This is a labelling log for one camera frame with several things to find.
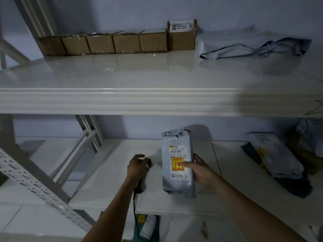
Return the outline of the flat grey poly mailer bag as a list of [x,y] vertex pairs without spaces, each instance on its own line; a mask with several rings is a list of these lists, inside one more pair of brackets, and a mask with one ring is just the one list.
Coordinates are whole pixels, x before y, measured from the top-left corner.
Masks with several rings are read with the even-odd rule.
[[312,39],[256,28],[203,32],[196,36],[195,52],[201,59],[268,56],[272,53],[303,56]]

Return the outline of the green parcel with white label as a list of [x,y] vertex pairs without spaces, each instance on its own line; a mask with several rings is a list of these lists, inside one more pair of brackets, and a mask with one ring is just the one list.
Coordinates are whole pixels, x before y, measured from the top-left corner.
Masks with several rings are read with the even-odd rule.
[[159,242],[160,216],[135,214],[132,242]]

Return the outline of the person's right forearm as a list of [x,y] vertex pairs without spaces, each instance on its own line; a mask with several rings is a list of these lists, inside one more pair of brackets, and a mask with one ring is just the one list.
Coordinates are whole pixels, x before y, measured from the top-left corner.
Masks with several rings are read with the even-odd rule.
[[250,200],[218,174],[212,173],[208,185],[249,242],[307,242],[288,225]]

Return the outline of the tall labelled cardboard box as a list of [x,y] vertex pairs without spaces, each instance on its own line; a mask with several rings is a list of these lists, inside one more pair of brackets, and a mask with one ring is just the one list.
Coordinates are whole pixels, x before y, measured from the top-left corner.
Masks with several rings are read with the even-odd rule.
[[167,22],[168,51],[194,50],[197,20]]

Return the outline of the person's left hand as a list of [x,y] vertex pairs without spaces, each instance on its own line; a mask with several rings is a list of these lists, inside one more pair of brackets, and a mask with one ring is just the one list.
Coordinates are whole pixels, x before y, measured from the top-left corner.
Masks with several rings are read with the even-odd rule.
[[134,186],[136,186],[139,183],[144,173],[145,171],[137,171],[136,169],[136,154],[135,154],[127,166],[126,180],[130,181],[131,183],[133,183]]

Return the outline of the small brown cardboard box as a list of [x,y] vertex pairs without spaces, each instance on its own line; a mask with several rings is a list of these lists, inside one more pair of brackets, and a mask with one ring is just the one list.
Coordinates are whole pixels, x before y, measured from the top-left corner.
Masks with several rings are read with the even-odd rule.
[[141,53],[140,35],[142,31],[122,31],[112,35],[117,54]]
[[92,54],[116,53],[113,35],[110,33],[94,33],[87,35],[87,41]]
[[74,34],[71,36],[62,37],[62,42],[65,46],[67,55],[89,55],[91,50],[87,41],[87,36],[84,34]]
[[167,52],[167,30],[165,28],[144,30],[140,35],[142,53]]
[[67,51],[59,36],[46,36],[37,38],[42,52],[46,56],[66,56]]

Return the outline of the person's left forearm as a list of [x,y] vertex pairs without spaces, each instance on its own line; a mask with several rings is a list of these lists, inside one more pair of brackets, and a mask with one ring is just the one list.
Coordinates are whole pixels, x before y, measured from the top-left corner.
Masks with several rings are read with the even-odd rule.
[[127,174],[119,191],[81,242],[121,242],[133,191],[142,174]]

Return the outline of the person's right hand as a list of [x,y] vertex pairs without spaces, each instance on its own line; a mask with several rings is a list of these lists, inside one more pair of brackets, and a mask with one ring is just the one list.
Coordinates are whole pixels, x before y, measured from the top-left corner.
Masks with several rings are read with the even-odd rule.
[[219,180],[220,176],[212,170],[205,161],[200,158],[199,155],[193,155],[194,163],[200,165],[199,171],[193,171],[195,174],[195,179],[198,183],[201,183],[213,191],[216,191],[217,181]]

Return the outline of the black barcode scanner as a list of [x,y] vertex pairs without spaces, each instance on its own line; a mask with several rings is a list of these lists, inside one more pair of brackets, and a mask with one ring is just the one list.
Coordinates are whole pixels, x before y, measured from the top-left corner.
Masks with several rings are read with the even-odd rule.
[[144,181],[146,179],[147,173],[150,170],[152,166],[151,158],[148,158],[148,162],[145,166],[145,173],[143,174],[142,178],[140,179],[138,185],[136,186],[134,190],[134,194],[141,194],[145,190],[145,184]]

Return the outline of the dark green parcel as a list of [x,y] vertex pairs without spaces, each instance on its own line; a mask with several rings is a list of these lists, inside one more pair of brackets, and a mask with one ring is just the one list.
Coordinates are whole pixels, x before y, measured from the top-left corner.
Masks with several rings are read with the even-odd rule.
[[244,153],[257,163],[272,179],[292,195],[305,199],[312,193],[313,187],[306,171],[302,172],[300,179],[273,177],[250,142],[242,145],[241,148]]

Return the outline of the crumpled grey plastic bag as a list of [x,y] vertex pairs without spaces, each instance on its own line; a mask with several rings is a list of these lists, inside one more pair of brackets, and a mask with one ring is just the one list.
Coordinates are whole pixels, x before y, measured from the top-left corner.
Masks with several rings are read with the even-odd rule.
[[323,118],[304,118],[296,126],[298,147],[323,158]]

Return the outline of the grey parcel with orange sticker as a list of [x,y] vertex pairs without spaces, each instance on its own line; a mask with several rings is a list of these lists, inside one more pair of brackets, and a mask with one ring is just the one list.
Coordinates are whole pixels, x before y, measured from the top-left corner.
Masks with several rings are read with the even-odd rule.
[[172,129],[162,133],[163,190],[168,194],[183,194],[196,198],[195,174],[183,162],[194,162],[191,132]]

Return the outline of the grey mailer with yellow label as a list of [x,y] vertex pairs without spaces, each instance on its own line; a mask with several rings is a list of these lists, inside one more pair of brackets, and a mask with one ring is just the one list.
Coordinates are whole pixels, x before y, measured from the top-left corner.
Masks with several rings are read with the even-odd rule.
[[272,177],[302,178],[303,165],[275,133],[251,132],[247,137]]

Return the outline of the white metal shelf rack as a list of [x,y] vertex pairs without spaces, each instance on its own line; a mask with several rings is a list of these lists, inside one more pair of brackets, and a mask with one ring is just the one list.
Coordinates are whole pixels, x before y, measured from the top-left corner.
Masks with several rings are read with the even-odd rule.
[[[195,50],[46,56],[39,35],[166,28],[197,19],[201,35],[312,39],[302,56],[198,57]],[[188,128],[194,152],[282,220],[323,226],[323,174],[289,194],[242,151],[249,132],[287,141],[303,118],[323,120],[323,0],[0,0],[0,203],[20,204],[17,233],[84,236],[134,154],[153,160],[136,211],[227,218],[216,195],[162,188],[161,136]]]

